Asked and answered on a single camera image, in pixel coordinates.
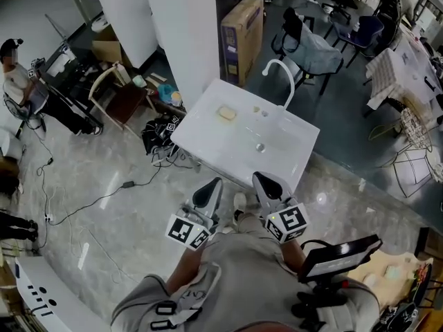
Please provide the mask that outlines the light wooden table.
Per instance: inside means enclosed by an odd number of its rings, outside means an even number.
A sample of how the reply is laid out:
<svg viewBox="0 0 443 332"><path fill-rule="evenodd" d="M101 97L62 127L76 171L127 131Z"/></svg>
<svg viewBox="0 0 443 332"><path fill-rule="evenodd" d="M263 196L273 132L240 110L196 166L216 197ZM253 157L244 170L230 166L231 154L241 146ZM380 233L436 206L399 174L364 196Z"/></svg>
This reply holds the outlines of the light wooden table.
<svg viewBox="0 0 443 332"><path fill-rule="evenodd" d="M388 255L378 250L370 256L369 262L351 270L347 276L365 284L377 297L382 311L405 299L416 271L432 263L433 258L420 261L410 252Z"/></svg>

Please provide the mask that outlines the black chest-mounted monitor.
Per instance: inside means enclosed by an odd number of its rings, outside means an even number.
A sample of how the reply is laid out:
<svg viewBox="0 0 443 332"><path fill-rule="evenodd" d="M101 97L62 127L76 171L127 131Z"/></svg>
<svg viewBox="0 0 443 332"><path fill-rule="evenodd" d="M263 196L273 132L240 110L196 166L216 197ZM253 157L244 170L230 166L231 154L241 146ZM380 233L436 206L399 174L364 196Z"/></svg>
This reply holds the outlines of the black chest-mounted monitor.
<svg viewBox="0 0 443 332"><path fill-rule="evenodd" d="M310 250L306 256L298 273L298 280L302 283L318 282L354 270L369 262L370 256L380 249L383 241L376 234L337 245L312 239L304 242L301 248L308 243L320 247Z"/></svg>

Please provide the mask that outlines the blue chair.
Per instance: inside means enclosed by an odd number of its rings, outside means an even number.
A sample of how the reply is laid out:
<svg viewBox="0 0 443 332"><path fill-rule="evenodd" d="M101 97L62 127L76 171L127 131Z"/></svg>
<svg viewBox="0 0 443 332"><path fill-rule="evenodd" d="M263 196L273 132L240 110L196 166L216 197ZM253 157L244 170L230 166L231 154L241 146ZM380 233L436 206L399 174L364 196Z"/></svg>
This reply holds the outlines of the blue chair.
<svg viewBox="0 0 443 332"><path fill-rule="evenodd" d="M334 45L342 41L342 51L347 46L354 48L354 54L346 65L348 68L360 52L365 51L374 43L375 39L383 32L384 25L378 17L370 15L359 17L353 27L333 22L332 28L336 33Z"/></svg>

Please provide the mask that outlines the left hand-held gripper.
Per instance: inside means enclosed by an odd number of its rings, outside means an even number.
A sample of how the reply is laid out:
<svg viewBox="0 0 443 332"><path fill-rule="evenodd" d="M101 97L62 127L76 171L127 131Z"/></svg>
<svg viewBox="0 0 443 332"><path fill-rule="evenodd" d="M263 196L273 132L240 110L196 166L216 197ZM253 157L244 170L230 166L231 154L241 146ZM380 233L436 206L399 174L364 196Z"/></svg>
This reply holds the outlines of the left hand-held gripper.
<svg viewBox="0 0 443 332"><path fill-rule="evenodd" d="M217 227L215 210L219 206L223 181L215 177L192 195L192 204L183 204L172 214L165 236L186 248L196 251L207 242Z"/></svg>

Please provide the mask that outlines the white board black dots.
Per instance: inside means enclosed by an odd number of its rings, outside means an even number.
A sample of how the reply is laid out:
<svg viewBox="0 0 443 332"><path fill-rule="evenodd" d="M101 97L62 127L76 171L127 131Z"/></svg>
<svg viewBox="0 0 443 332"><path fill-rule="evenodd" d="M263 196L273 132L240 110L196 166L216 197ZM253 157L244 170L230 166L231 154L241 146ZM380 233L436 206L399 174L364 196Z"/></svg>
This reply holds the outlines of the white board black dots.
<svg viewBox="0 0 443 332"><path fill-rule="evenodd" d="M21 298L48 332L110 332L43 257L16 258L14 272Z"/></svg>

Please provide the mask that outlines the white standing appliance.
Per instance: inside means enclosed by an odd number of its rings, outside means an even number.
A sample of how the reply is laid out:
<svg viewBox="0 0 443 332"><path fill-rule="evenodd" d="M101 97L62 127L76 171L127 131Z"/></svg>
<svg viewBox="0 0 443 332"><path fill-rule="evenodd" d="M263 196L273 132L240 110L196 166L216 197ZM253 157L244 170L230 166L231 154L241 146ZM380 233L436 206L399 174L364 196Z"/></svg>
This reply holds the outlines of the white standing appliance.
<svg viewBox="0 0 443 332"><path fill-rule="evenodd" d="M140 68L156 51L158 41L148 0L99 0L124 52Z"/></svg>

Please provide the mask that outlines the white bottle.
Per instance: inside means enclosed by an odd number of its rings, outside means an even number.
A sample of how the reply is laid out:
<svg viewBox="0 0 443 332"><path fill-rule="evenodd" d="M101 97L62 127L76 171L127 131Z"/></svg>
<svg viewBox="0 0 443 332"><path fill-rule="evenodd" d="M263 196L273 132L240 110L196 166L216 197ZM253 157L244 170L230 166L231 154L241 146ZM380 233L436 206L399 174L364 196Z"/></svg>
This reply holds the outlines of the white bottle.
<svg viewBox="0 0 443 332"><path fill-rule="evenodd" d="M132 81L132 79L129 76L129 73L127 72L126 68L119 62L117 62L115 64L115 66L116 66L116 70L118 71L119 75L121 76L121 78L123 80L123 83L129 84Z"/></svg>

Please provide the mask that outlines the black marble table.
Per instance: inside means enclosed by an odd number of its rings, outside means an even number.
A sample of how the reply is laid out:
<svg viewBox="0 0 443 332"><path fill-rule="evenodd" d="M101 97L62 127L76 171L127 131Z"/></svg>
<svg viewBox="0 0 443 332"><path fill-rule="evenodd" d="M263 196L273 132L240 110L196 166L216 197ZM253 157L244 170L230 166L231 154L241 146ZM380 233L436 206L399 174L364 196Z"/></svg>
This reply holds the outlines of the black marble table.
<svg viewBox="0 0 443 332"><path fill-rule="evenodd" d="M101 121L92 114L94 105L88 100L94 78L100 73L92 51L62 44L45 60L40 80L72 110L101 127Z"/></svg>

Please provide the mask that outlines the person's right forearm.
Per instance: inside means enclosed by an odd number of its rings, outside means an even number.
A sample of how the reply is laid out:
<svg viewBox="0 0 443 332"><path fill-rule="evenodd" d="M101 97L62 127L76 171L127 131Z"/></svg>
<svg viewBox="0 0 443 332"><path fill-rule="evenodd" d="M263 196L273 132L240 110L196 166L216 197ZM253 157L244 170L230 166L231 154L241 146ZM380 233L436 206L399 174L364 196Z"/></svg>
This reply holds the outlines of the person's right forearm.
<svg viewBox="0 0 443 332"><path fill-rule="evenodd" d="M281 244L280 250L282 255L282 268L298 281L299 274L306 259L300 244L294 239Z"/></svg>

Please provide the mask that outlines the wooden planks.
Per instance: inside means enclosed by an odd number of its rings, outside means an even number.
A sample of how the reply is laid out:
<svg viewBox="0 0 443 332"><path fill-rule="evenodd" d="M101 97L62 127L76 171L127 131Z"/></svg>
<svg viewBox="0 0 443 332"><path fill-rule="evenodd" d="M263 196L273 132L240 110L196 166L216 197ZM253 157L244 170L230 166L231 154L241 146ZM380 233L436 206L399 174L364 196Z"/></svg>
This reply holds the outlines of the wooden planks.
<svg viewBox="0 0 443 332"><path fill-rule="evenodd" d="M147 83L152 84L156 89L160 87L160 85L165 84L167 82L167 79L156 74L156 73L150 73L146 78L145 81Z"/></svg>

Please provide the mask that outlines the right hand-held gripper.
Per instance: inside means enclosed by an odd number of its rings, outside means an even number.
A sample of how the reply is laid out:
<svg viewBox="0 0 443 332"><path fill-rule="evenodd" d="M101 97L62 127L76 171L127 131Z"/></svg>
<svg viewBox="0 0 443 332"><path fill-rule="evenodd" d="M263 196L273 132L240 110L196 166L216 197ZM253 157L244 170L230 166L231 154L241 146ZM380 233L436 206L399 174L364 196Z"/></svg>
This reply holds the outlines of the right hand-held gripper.
<svg viewBox="0 0 443 332"><path fill-rule="evenodd" d="M278 243L286 243L301 236L309 225L309 218L303 203L288 207L293 191L286 181L267 172L254 172L252 183L262 208L261 215L266 216L264 227L273 238Z"/></svg>

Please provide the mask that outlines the person's left forearm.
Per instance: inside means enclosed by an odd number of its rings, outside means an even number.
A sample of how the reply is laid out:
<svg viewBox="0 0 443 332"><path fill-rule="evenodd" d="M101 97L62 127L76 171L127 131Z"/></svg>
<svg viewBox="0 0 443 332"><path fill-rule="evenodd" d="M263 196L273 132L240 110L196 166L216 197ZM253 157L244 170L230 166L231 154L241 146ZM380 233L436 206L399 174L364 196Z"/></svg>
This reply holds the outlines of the person's left forearm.
<svg viewBox="0 0 443 332"><path fill-rule="evenodd" d="M196 251L185 249L176 268L166 281L167 292L170 295L189 284L197 276L204 248L205 244Z"/></svg>

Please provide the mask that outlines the person's torso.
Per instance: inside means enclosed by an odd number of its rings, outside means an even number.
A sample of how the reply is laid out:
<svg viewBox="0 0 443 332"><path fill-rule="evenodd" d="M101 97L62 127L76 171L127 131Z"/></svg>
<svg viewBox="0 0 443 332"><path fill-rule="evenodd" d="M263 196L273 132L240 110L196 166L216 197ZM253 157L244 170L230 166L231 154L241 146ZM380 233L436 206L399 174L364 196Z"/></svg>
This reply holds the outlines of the person's torso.
<svg viewBox="0 0 443 332"><path fill-rule="evenodd" d="M278 243L253 214L205 243L197 276L169 294L166 281L148 275L115 308L111 332L308 332L291 313L297 293L314 285L281 266ZM354 280L342 289L344 306L319 308L319 332L370 332L379 302Z"/></svg>

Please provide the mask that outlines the small beige plastic block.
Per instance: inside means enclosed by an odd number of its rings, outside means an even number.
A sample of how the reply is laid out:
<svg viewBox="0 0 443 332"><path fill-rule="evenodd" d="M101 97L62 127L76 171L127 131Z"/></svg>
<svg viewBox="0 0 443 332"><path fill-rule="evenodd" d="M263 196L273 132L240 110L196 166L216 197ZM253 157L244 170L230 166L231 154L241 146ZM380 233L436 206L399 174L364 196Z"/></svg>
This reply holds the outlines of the small beige plastic block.
<svg viewBox="0 0 443 332"><path fill-rule="evenodd" d="M228 106L220 106L217 110L217 116L222 122L232 122L237 117L236 110Z"/></svg>

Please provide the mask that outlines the cardboard box purple print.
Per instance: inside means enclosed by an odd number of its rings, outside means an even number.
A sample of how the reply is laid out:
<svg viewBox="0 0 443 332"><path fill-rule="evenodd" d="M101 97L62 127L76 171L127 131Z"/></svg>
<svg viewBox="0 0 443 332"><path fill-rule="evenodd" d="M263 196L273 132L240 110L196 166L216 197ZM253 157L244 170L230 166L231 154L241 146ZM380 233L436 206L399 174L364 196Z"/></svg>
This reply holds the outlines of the cardboard box purple print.
<svg viewBox="0 0 443 332"><path fill-rule="evenodd" d="M221 21L226 81L242 87L262 47L264 0L241 0Z"/></svg>

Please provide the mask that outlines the blue plastic bag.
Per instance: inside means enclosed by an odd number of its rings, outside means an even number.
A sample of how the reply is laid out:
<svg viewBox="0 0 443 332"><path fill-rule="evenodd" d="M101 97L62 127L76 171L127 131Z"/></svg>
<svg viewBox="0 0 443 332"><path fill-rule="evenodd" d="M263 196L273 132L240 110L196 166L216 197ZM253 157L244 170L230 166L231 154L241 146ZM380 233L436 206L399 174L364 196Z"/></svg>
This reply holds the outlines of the blue plastic bag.
<svg viewBox="0 0 443 332"><path fill-rule="evenodd" d="M162 102L174 107L182 105L181 94L170 84L160 84L157 89Z"/></svg>

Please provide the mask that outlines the white curved faucet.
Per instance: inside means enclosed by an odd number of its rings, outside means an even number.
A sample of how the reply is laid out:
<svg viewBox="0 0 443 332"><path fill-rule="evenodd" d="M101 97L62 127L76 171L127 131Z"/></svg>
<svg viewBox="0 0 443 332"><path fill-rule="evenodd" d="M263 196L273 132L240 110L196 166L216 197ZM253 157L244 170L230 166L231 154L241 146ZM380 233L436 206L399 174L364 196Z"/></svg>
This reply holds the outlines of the white curved faucet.
<svg viewBox="0 0 443 332"><path fill-rule="evenodd" d="M271 68L271 66L273 64L279 65L285 71L285 73L287 74L287 77L289 79L289 86L290 86L289 95L288 95L285 103L283 105L279 105L278 106L278 109L281 112L285 112L287 110L287 107L289 106L289 104L291 103L291 101L293 99L293 96L294 96L294 93L295 93L295 90L296 90L295 82L294 82L293 75L292 75L289 67L283 61L281 61L279 59L270 59L267 62L266 66L262 70L262 75L263 76L267 76L269 74L269 69Z"/></svg>

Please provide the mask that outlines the person's white shoe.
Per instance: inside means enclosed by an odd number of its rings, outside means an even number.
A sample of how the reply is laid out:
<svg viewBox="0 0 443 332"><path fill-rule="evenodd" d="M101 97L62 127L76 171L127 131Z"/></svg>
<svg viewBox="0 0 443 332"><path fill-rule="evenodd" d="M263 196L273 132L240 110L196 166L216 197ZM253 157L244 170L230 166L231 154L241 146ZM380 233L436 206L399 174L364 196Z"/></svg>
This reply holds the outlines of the person's white shoe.
<svg viewBox="0 0 443 332"><path fill-rule="evenodd" d="M243 192L237 192L233 198L233 223L237 225L239 216L244 214L246 211L247 199L246 195Z"/></svg>

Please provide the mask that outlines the floor fan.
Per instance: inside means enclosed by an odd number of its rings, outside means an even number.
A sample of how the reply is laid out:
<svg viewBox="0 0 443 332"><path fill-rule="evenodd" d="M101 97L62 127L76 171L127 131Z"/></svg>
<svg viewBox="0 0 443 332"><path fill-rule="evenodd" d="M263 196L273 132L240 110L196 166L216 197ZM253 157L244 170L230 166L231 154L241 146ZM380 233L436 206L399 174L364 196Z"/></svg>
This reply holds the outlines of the floor fan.
<svg viewBox="0 0 443 332"><path fill-rule="evenodd" d="M38 113L34 113L30 105L19 106L6 92L3 93L3 102L9 112L24 122L30 130L34 131L40 140L46 139L44 119Z"/></svg>

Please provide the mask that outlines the chair with grey cover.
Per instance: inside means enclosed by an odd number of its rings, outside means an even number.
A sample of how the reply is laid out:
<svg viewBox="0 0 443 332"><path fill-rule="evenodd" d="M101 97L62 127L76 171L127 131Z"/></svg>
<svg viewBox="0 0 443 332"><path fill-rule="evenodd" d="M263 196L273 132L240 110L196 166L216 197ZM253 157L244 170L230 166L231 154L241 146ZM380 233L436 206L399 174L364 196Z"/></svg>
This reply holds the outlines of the chair with grey cover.
<svg viewBox="0 0 443 332"><path fill-rule="evenodd" d="M295 63L303 75L324 76L319 95L323 95L329 79L343 66L342 53L324 38L311 31L314 18L300 17L294 8L283 14L284 23L272 42L271 49L280 57Z"/></svg>

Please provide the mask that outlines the white sink basin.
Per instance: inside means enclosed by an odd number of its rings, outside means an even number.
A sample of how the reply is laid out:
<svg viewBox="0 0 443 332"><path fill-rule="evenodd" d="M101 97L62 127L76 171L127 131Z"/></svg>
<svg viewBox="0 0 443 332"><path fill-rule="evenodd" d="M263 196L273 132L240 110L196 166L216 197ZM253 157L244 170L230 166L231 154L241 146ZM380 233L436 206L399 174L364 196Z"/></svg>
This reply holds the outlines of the white sink basin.
<svg viewBox="0 0 443 332"><path fill-rule="evenodd" d="M220 106L237 112L232 122ZM258 113L253 107L260 108ZM262 116L261 111L269 113ZM254 172L274 174L295 190L314 149L319 128L275 104L222 80L213 80L171 136L182 150L244 187ZM263 152L256 145L265 146Z"/></svg>

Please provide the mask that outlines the open cardboard box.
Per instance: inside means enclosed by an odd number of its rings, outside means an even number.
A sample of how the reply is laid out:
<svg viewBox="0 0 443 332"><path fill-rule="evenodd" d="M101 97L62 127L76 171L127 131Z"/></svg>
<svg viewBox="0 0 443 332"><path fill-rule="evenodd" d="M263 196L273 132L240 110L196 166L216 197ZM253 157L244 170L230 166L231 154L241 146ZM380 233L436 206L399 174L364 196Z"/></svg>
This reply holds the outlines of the open cardboard box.
<svg viewBox="0 0 443 332"><path fill-rule="evenodd" d="M120 62L123 66L132 67L132 63L111 25L107 26L94 37L91 50L101 62Z"/></svg>

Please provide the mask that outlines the table with checkered cloth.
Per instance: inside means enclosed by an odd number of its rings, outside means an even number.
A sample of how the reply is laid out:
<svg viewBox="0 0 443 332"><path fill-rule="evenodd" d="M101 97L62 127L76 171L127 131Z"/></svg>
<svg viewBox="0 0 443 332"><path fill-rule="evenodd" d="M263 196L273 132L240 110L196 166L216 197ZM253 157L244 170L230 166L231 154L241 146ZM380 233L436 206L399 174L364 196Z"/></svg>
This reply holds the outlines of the table with checkered cloth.
<svg viewBox="0 0 443 332"><path fill-rule="evenodd" d="M378 109L390 98L411 97L420 106L431 108L435 117L443 115L443 88L425 47L412 33L404 33L396 49L386 48L366 65L372 82L367 106Z"/></svg>

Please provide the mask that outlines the wooden chair brown seat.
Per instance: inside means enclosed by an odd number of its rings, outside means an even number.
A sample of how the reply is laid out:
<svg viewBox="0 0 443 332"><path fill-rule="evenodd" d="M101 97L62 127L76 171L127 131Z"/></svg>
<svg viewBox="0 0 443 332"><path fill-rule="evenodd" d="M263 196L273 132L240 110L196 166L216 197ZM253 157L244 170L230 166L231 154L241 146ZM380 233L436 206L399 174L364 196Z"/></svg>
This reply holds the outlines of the wooden chair brown seat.
<svg viewBox="0 0 443 332"><path fill-rule="evenodd" d="M114 62L111 67L103 71L92 84L89 91L88 100L92 102L93 105L108 119L110 119L119 129L122 131L126 129L134 136L139 138L139 135L128 125L129 119L133 116L137 108L139 108L139 106L146 101L156 116L159 113L150 98L148 88L136 86L130 78L128 78L129 81L127 82L123 77L124 70L125 68L120 62ZM115 95L109 101L107 106L103 107L95 99L94 94L98 90L99 86L110 75L113 75L114 78L117 79L119 85L117 85Z"/></svg>

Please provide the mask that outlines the black chest mount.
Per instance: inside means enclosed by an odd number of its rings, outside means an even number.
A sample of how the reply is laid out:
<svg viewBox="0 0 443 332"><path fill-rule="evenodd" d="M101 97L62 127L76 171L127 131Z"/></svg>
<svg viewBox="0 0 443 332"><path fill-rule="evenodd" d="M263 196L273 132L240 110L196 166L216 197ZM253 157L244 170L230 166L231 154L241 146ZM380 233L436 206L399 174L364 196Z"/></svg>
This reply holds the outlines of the black chest mount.
<svg viewBox="0 0 443 332"><path fill-rule="evenodd" d="M302 319L300 328L308 332L319 332L325 323L319 320L317 310L319 308L344 306L347 297L339 291L348 287L349 281L347 279L339 282L332 282L329 279L318 282L311 293L297 293L299 302L291 307L291 313Z"/></svg>

